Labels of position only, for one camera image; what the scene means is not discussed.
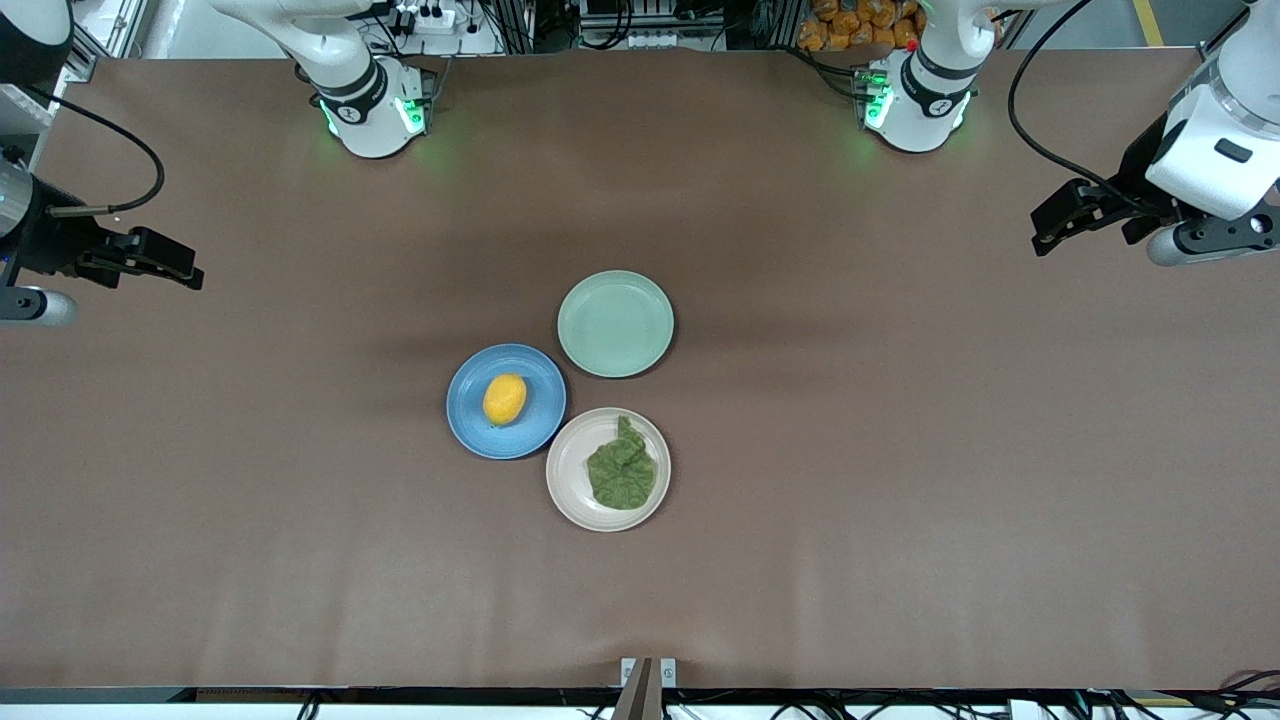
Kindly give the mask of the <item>yellow lemon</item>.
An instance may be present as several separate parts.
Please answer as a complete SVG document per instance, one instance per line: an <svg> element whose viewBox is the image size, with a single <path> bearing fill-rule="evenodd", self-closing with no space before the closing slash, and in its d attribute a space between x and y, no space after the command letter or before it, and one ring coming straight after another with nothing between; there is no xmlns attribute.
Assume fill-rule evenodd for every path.
<svg viewBox="0 0 1280 720"><path fill-rule="evenodd" d="M529 400L526 380L517 373L495 375L483 396L483 413L494 427L508 427L522 414Z"/></svg>

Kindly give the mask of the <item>green lettuce leaf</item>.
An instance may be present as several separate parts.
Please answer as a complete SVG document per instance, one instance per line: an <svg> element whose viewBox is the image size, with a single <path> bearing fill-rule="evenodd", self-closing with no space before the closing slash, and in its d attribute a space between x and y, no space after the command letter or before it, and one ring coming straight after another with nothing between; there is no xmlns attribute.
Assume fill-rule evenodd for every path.
<svg viewBox="0 0 1280 720"><path fill-rule="evenodd" d="M586 468L593 497L607 509L640 509L657 482L654 460L645 439L625 415L617 419L616 437L588 457Z"/></svg>

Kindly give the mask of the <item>bag of oranges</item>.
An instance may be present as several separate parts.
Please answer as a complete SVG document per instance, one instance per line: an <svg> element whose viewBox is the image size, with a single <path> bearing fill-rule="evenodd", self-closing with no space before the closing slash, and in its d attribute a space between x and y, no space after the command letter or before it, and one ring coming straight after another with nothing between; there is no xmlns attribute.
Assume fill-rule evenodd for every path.
<svg viewBox="0 0 1280 720"><path fill-rule="evenodd" d="M838 51L861 45L914 50L928 15L918 0L806 0L796 31L803 51Z"/></svg>

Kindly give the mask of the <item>white power strip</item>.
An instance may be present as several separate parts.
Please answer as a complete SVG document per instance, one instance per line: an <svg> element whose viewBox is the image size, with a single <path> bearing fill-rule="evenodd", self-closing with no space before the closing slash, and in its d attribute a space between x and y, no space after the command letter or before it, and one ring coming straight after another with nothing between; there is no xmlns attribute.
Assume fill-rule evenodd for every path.
<svg viewBox="0 0 1280 720"><path fill-rule="evenodd" d="M385 0L385 23L396 37L444 37L472 32L472 17L456 0Z"/></svg>

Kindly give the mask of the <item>blue plate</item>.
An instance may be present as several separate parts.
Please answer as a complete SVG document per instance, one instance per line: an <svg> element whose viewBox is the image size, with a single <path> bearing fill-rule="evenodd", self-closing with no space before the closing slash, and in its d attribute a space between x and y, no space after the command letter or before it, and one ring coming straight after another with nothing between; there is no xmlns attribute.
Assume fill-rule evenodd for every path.
<svg viewBox="0 0 1280 720"><path fill-rule="evenodd" d="M512 423L495 425L483 411L488 386L516 374L527 393ZM513 460L535 454L561 428L567 413L567 384L559 366L541 350L504 343L486 347L454 373L445 395L445 415L454 437L480 457Z"/></svg>

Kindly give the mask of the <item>light green plate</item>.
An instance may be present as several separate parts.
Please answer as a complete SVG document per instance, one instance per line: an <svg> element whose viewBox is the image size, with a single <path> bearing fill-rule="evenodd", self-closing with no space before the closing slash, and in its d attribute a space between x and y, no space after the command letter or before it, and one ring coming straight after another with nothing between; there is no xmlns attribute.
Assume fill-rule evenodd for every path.
<svg viewBox="0 0 1280 720"><path fill-rule="evenodd" d="M556 322L566 357L605 379L640 375L675 338L675 306L654 281L636 272L598 272L562 300Z"/></svg>

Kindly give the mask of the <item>beige plate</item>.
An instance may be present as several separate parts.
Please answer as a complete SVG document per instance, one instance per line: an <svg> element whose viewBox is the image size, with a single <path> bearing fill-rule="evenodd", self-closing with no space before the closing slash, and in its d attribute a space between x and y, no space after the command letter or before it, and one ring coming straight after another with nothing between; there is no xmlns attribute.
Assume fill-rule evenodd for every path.
<svg viewBox="0 0 1280 720"><path fill-rule="evenodd" d="M616 437L620 415L628 416L645 439L655 465L655 486L649 500L635 510L613 510L593 497L586 460L603 443ZM645 416L620 407L585 411L564 425L547 457L547 488L553 503L572 523L594 532L630 530L648 520L666 498L673 462L669 447L658 427Z"/></svg>

